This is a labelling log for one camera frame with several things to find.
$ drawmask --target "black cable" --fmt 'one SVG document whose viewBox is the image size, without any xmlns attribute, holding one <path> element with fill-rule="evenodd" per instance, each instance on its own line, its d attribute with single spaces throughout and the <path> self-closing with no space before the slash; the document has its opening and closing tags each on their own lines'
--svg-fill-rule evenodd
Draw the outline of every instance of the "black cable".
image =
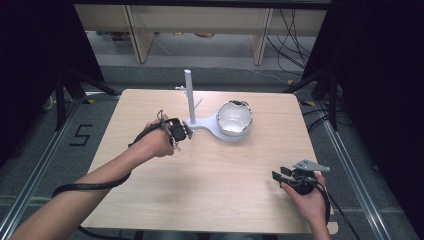
<svg viewBox="0 0 424 240">
<path fill-rule="evenodd" d="M 324 199 L 324 204 L 325 204 L 325 221 L 328 224 L 328 222 L 330 220 L 330 209 L 331 209 L 330 200 L 328 200 L 328 193 L 325 190 L 325 187 L 321 183 L 319 183 L 319 182 L 317 182 L 317 184 L 314 184 L 313 182 L 309 182 L 309 183 L 312 186 L 314 186 L 314 188 L 316 188 L 321 193 L 322 198 Z"/>
<path fill-rule="evenodd" d="M 290 31 L 291 31 L 291 28 L 292 28 L 292 26 L 293 26 L 293 23 L 290 25 L 290 28 L 289 29 L 287 29 L 287 32 L 289 33 Z M 299 53 L 298 51 L 296 51 L 296 50 L 294 50 L 294 49 L 292 49 L 292 48 L 289 48 L 287 45 L 286 45 L 286 41 L 287 41 L 287 39 L 288 39 L 288 37 L 289 37 L 289 34 L 287 34 L 286 35 L 286 38 L 284 38 L 284 41 L 281 41 L 281 39 L 280 39 L 280 36 L 278 36 L 277 35 L 277 38 L 278 38 L 278 41 L 280 41 L 280 43 L 287 49 L 287 50 L 289 50 L 289 51 L 292 51 L 292 52 L 294 52 L 294 53 Z"/>
<path fill-rule="evenodd" d="M 342 215 L 344 221 L 347 223 L 349 228 L 352 230 L 353 234 L 355 235 L 356 239 L 360 239 L 358 233 L 356 232 L 353 225 L 350 223 L 349 219 L 346 217 L 346 215 L 343 213 L 342 209 L 340 208 L 339 204 L 337 204 L 336 200 L 330 195 L 330 193 L 327 192 L 328 197 L 330 198 L 331 202 L 336 206 L 337 210 L 339 210 L 340 215 Z"/>
<path fill-rule="evenodd" d="M 134 139 L 134 141 L 132 143 L 128 144 L 128 147 L 131 147 L 134 143 L 140 141 L 140 139 L 142 139 L 148 133 L 150 133 L 151 131 L 153 131 L 157 128 L 160 128 L 160 127 L 162 127 L 161 123 L 155 123 L 155 124 L 152 124 L 152 125 L 146 127 L 140 134 L 137 135 L 137 137 Z"/>
<path fill-rule="evenodd" d="M 104 236 L 104 235 L 100 235 L 97 233 L 93 233 L 88 231 L 87 229 L 79 226 L 78 230 L 82 233 L 84 233 L 85 235 L 89 236 L 89 237 L 93 237 L 93 238 L 98 238 L 98 239 L 110 239 L 110 240 L 131 240 L 128 238 L 122 238 L 122 237 L 109 237 L 109 236 Z"/>
<path fill-rule="evenodd" d="M 299 54 L 299 56 L 300 56 L 300 58 L 302 59 L 302 62 L 303 62 L 303 64 L 305 65 L 306 64 L 306 60 L 305 60 L 305 58 L 304 58 L 304 56 L 307 56 L 307 57 L 309 57 L 309 55 L 305 55 L 301 50 L 300 50 L 300 47 L 302 48 L 302 49 L 304 49 L 306 52 L 308 52 L 308 53 L 310 53 L 308 50 L 306 50 L 300 43 L 299 43 L 299 41 L 297 40 L 297 32 L 296 32 L 296 24 L 295 24 L 295 16 L 296 16 L 296 12 L 295 12 L 295 10 L 294 9 L 292 9 L 292 22 L 291 22 L 291 24 L 290 24 L 290 27 L 289 27 L 289 25 L 288 25 L 288 23 L 287 23 L 287 21 L 286 21 L 286 19 L 285 19 L 285 17 L 284 17 L 284 14 L 283 14 L 283 11 L 280 9 L 280 14 L 281 14 L 281 17 L 283 18 L 283 21 L 284 21 L 284 24 L 286 25 L 286 28 L 287 28 L 287 36 L 286 36 L 286 39 L 284 40 L 284 43 L 286 42 L 286 40 L 287 40 L 287 37 L 288 36 L 290 36 L 290 38 L 292 39 L 292 41 L 293 41 L 293 43 L 295 44 L 295 46 L 296 46 L 296 48 L 297 48 L 297 51 L 295 51 L 295 50 L 292 50 L 293 52 L 297 52 L 298 54 Z"/>
<path fill-rule="evenodd" d="M 280 69 L 281 69 L 282 71 L 284 71 L 284 72 L 286 72 L 286 73 L 291 73 L 291 74 L 294 74 L 294 75 L 297 75 L 297 76 L 303 76 L 303 74 L 295 73 L 295 72 L 291 72 L 291 71 L 288 71 L 288 70 L 284 69 L 284 68 L 281 66 L 281 64 L 280 64 L 280 54 L 278 54 L 278 52 L 277 52 L 277 63 L 278 63 L 278 66 L 280 67 Z"/>
<path fill-rule="evenodd" d="M 306 128 L 308 129 L 308 133 L 311 132 L 315 127 L 317 127 L 318 125 L 323 123 L 325 120 L 328 120 L 329 116 L 330 116 L 330 114 L 326 114 L 323 117 L 319 118 L 318 120 L 316 120 L 313 123 L 306 126 Z"/>
<path fill-rule="evenodd" d="M 269 39 L 269 37 L 267 37 L 267 40 L 268 40 L 268 42 L 271 44 L 272 48 L 274 48 L 274 50 L 275 50 L 275 51 L 276 51 L 279 55 L 281 55 L 281 56 L 283 56 L 283 57 L 287 58 L 287 60 L 289 60 L 290 62 L 292 62 L 292 63 L 296 64 L 298 67 L 300 67 L 300 68 L 302 68 L 302 69 L 304 69 L 304 68 L 305 68 L 305 66 L 304 66 L 304 65 L 302 65 L 301 63 L 299 63 L 298 61 L 296 61 L 295 59 L 293 59 L 293 58 L 292 58 L 292 57 L 290 57 L 289 55 L 287 55 L 287 54 L 285 54 L 284 52 L 282 52 L 282 51 L 281 51 L 282 46 L 281 46 L 280 48 L 277 48 L 277 47 L 274 45 L 274 43 L 271 41 L 271 39 Z"/>
<path fill-rule="evenodd" d="M 87 190 L 112 189 L 114 187 L 121 185 L 125 181 L 127 181 L 127 179 L 130 177 L 130 175 L 131 175 L 131 173 L 129 173 L 128 175 L 126 175 L 125 177 L 123 177 L 119 180 L 108 182 L 108 183 L 65 184 L 65 185 L 62 185 L 62 186 L 56 188 L 56 190 L 54 190 L 54 192 L 52 194 L 52 198 L 56 197 L 58 194 L 60 194 L 62 192 L 66 192 L 66 191 L 87 191 Z M 104 235 L 100 235 L 100 234 L 97 234 L 97 233 L 93 233 L 93 232 L 90 232 L 87 229 L 83 228 L 82 226 L 79 226 L 78 230 L 81 231 L 82 233 L 84 233 L 87 236 L 95 237 L 95 238 L 99 238 L 99 239 L 129 240 L 129 239 L 126 239 L 126 238 L 109 237 L 109 236 L 104 236 Z"/>
<path fill-rule="evenodd" d="M 306 116 L 306 115 L 314 113 L 314 112 L 323 112 L 323 111 L 330 111 L 330 109 L 316 109 L 316 110 L 312 110 L 312 111 L 309 111 L 309 112 L 302 113 L 302 116 Z"/>
<path fill-rule="evenodd" d="M 296 22 L 294 21 L 296 15 L 296 9 L 292 9 L 292 21 L 293 21 L 293 31 L 294 31 L 294 39 L 296 41 L 297 46 L 301 47 L 303 50 L 305 50 L 307 53 L 311 53 L 309 50 L 304 48 L 302 44 L 300 44 L 299 40 L 297 39 L 297 32 L 296 32 Z"/>
</svg>

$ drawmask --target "white bowl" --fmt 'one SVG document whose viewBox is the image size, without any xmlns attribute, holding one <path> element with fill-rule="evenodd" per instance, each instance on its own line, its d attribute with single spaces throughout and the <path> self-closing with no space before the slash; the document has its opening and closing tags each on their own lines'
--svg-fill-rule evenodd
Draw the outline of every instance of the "white bowl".
<svg viewBox="0 0 424 240">
<path fill-rule="evenodd" d="M 222 133 L 236 137 L 249 132 L 253 114 L 246 102 L 231 100 L 219 108 L 216 120 Z"/>
</svg>

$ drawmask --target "gray floor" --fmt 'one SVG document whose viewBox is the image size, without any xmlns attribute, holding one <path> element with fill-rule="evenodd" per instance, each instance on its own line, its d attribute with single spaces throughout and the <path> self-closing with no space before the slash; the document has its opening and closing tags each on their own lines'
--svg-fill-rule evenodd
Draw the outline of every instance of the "gray floor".
<svg viewBox="0 0 424 240">
<path fill-rule="evenodd" d="M 184 68 L 193 70 L 193 83 L 198 90 L 280 92 L 288 87 L 288 80 L 294 82 L 300 80 L 300 76 L 285 73 L 280 69 L 277 54 L 269 44 L 267 44 L 262 65 L 255 66 L 248 36 L 214 35 L 210 38 L 201 38 L 188 33 L 183 35 L 160 33 L 156 35 L 144 64 L 136 63 L 129 41 L 112 41 L 109 35 L 97 35 L 95 32 L 89 32 L 87 36 L 92 43 L 107 84 L 117 90 L 145 87 L 172 89 L 180 79 L 183 84 L 183 76 L 180 76 L 179 72 Z M 271 37 L 271 40 L 280 45 L 276 37 Z M 300 38 L 299 41 L 306 49 L 311 49 L 314 44 L 314 38 Z M 287 53 L 300 60 L 295 53 Z M 301 70 L 287 60 L 281 60 L 280 65 L 288 71 Z M 96 90 L 90 89 L 90 86 L 85 87 L 87 91 Z M 311 84 L 296 93 L 300 102 L 312 100 L 310 93 L 313 87 L 314 84 Z M 55 155 L 55 159 L 60 160 L 50 163 L 22 219 L 39 208 L 57 186 L 72 182 L 87 171 L 116 103 L 117 99 L 106 98 L 96 100 L 94 104 L 82 104 L 77 109 Z M 304 113 L 317 110 L 316 106 L 308 105 L 302 105 L 300 108 Z M 311 124 L 321 116 L 320 112 L 305 115 L 305 125 Z M 338 134 L 391 238 L 418 239 L 384 179 L 378 172 L 371 169 L 372 159 L 367 154 L 366 147 L 363 146 L 347 114 L 339 113 L 338 121 Z M 80 140 L 73 136 L 77 128 L 87 123 L 93 125 L 84 129 L 86 131 L 84 133 L 90 135 L 90 141 L 84 147 L 72 148 L 70 143 Z M 33 130 L 21 143 L 24 149 L 31 150 L 22 151 L 20 157 L 10 159 L 0 170 L 1 218 L 10 209 L 14 197 L 24 187 L 38 159 L 49 144 L 54 134 L 54 125 L 55 109 L 53 108 L 40 116 Z M 328 191 L 336 199 L 361 239 L 381 239 L 376 237 L 370 219 L 367 218 L 363 205 L 355 194 L 347 170 L 329 137 L 328 129 L 328 126 L 321 124 L 310 132 L 319 163 L 330 166 L 332 169 L 330 173 L 324 174 L 327 178 Z M 335 209 L 335 213 L 339 231 L 333 239 L 355 239 L 340 212 Z M 105 235 L 121 235 L 127 238 L 134 235 L 133 230 L 96 229 L 96 231 Z M 279 238 L 310 239 L 310 236 L 281 235 Z M 87 239 L 87 237 L 76 231 L 70 239 Z"/>
</svg>

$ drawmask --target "hand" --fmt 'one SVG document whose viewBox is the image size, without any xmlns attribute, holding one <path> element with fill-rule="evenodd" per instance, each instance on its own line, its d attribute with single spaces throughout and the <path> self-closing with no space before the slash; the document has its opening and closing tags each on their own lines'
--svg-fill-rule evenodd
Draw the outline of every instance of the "hand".
<svg viewBox="0 0 424 240">
<path fill-rule="evenodd" d="M 317 181 L 325 187 L 325 178 L 315 173 Z M 298 194 L 291 186 L 281 183 L 281 188 L 293 199 L 300 214 L 309 225 L 327 224 L 325 220 L 325 202 L 318 189 L 314 189 L 307 195 Z"/>
<path fill-rule="evenodd" d="M 169 119 L 166 114 L 162 115 L 163 119 Z M 148 122 L 146 127 L 149 127 L 152 124 L 159 123 L 160 120 L 156 119 L 153 122 Z M 172 156 L 174 154 L 174 147 L 169 142 L 169 135 L 165 132 L 164 129 L 159 128 L 140 139 L 136 142 L 131 148 L 147 150 L 150 154 L 149 157 L 164 157 L 167 155 Z"/>
</svg>

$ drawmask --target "white stand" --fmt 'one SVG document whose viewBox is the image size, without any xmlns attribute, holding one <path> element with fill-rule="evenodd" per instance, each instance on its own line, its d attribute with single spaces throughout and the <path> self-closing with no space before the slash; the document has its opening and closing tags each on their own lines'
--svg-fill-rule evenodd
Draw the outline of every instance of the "white stand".
<svg viewBox="0 0 424 240">
<path fill-rule="evenodd" d="M 193 132 L 195 129 L 206 129 L 210 133 L 212 133 L 212 135 L 214 135 L 216 138 L 224 142 L 241 141 L 245 137 L 245 135 L 234 137 L 234 136 L 226 135 L 219 130 L 218 123 L 216 122 L 216 114 L 218 113 L 218 111 L 214 112 L 212 115 L 210 115 L 207 118 L 195 117 L 195 106 L 193 101 L 193 83 L 191 79 L 191 71 L 184 70 L 184 73 L 185 73 L 186 87 L 185 88 L 178 87 L 176 89 L 183 89 L 187 91 L 186 94 L 188 99 L 188 109 L 190 112 L 190 118 L 185 121 L 186 125 L 190 127 L 190 129 Z"/>
</svg>

